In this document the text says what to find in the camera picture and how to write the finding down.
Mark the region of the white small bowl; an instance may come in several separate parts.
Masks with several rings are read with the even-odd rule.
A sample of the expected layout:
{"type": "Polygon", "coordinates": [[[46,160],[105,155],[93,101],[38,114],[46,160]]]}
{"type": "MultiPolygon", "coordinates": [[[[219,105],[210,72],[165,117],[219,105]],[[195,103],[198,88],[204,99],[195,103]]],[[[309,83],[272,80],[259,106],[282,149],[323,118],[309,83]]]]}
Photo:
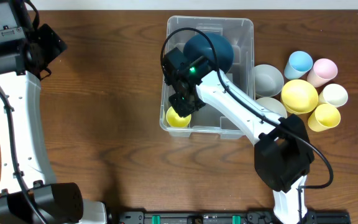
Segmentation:
{"type": "Polygon", "coordinates": [[[257,99],[256,102],[261,106],[263,106],[264,108],[267,108],[270,111],[278,113],[284,118],[288,117],[284,105],[280,101],[276,100],[275,98],[262,97],[257,99]]]}

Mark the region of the yellow small bowl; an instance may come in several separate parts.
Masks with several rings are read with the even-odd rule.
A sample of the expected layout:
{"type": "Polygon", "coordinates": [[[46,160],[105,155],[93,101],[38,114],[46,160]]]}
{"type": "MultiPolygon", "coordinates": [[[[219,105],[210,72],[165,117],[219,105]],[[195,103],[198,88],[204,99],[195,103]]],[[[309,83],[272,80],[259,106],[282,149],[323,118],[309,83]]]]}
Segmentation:
{"type": "Polygon", "coordinates": [[[290,80],[284,84],[280,100],[289,113],[305,114],[317,107],[318,92],[307,81],[290,80]]]}

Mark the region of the yellow cup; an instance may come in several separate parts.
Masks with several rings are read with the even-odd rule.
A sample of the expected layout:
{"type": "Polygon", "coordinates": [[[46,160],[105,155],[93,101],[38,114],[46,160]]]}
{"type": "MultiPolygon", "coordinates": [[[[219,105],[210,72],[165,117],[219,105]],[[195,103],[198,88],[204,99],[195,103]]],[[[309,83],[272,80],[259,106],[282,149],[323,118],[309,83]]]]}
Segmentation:
{"type": "Polygon", "coordinates": [[[174,128],[185,128],[189,125],[191,121],[191,115],[188,115],[186,117],[180,117],[173,107],[169,107],[166,113],[166,120],[167,123],[174,128]]]}
{"type": "Polygon", "coordinates": [[[308,127],[315,132],[335,128],[341,122],[339,110],[329,104],[322,104],[316,107],[308,118],[308,127]]]}

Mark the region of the yellow cup front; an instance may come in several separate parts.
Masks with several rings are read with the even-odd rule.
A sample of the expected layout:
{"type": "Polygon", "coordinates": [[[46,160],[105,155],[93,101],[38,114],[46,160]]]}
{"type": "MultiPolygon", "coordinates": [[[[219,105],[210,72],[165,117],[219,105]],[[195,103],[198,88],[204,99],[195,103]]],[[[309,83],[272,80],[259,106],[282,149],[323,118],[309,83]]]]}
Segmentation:
{"type": "Polygon", "coordinates": [[[185,128],[189,125],[191,121],[191,115],[188,115],[186,117],[180,117],[173,107],[169,107],[166,113],[166,120],[167,123],[174,128],[185,128]]]}

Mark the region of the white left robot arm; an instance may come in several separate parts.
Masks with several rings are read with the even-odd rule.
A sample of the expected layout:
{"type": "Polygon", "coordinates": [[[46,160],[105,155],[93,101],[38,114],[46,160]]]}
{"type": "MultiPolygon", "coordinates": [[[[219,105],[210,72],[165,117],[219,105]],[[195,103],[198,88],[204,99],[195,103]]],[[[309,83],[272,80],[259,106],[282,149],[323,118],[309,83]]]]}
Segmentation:
{"type": "Polygon", "coordinates": [[[0,223],[107,223],[102,202],[58,183],[40,116],[41,72],[66,45],[48,26],[0,29],[0,223]]]}

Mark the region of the pink cup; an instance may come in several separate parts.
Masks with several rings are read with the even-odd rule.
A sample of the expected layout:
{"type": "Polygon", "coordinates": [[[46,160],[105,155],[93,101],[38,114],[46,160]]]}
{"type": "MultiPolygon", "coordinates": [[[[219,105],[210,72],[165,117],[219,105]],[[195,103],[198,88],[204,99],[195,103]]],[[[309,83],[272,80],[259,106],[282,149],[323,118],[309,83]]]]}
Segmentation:
{"type": "Polygon", "coordinates": [[[335,78],[337,74],[337,65],[330,59],[321,58],[314,63],[306,81],[317,88],[335,78]]]}

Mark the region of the cream white cup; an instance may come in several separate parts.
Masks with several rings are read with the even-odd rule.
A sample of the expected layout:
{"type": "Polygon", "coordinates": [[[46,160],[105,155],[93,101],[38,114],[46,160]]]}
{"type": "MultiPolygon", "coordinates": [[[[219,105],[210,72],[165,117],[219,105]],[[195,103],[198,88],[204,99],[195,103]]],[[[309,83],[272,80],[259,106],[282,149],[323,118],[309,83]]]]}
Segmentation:
{"type": "Polygon", "coordinates": [[[332,83],[325,86],[319,94],[318,104],[329,104],[338,108],[347,103],[348,97],[347,90],[343,86],[332,83]]]}

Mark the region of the grey small bowl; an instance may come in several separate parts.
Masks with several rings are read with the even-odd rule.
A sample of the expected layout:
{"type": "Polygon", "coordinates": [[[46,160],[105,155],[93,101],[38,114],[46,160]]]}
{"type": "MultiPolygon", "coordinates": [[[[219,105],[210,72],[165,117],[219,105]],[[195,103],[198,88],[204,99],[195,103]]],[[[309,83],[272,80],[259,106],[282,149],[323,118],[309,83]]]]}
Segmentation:
{"type": "Polygon", "coordinates": [[[278,95],[283,86],[282,73],[274,66],[261,64],[254,67],[255,93],[258,97],[273,97],[278,95]]]}

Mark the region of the light blue cup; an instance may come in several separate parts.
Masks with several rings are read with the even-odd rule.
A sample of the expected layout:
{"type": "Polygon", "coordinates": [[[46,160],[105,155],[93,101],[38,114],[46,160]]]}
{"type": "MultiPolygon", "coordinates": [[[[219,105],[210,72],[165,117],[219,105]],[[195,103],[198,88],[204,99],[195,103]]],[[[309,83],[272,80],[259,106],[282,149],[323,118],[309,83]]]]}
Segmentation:
{"type": "Polygon", "coordinates": [[[304,51],[293,52],[284,69],[284,76],[289,80],[302,77],[313,67],[312,57],[304,51]]]}

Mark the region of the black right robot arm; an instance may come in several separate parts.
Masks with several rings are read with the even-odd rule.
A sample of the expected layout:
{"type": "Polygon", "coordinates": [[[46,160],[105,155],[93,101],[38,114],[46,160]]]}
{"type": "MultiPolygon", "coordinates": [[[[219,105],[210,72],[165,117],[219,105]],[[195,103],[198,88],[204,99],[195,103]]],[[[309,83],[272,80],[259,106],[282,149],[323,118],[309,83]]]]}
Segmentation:
{"type": "Polygon", "coordinates": [[[304,223],[303,189],[314,160],[305,125],[297,116],[284,118],[264,108],[235,86],[225,74],[233,60],[164,55],[165,82],[174,90],[169,102],[181,117],[210,105],[228,118],[254,145],[255,170],[273,190],[274,215],[282,223],[304,223]]]}

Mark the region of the dark blue bowl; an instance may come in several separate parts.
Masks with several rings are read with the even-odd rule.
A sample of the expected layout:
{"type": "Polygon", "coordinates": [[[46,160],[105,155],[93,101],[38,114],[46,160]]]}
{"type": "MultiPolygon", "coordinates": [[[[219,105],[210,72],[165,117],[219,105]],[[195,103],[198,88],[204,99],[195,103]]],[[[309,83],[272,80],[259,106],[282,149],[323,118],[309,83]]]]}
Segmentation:
{"type": "MultiPolygon", "coordinates": [[[[213,47],[218,57],[219,68],[227,73],[234,62],[234,50],[229,41],[218,34],[206,33],[206,36],[212,42],[213,47]]],[[[205,56],[210,61],[214,62],[214,55],[209,42],[201,34],[192,37],[184,46],[183,53],[185,57],[194,61],[201,56],[205,56]]]]}

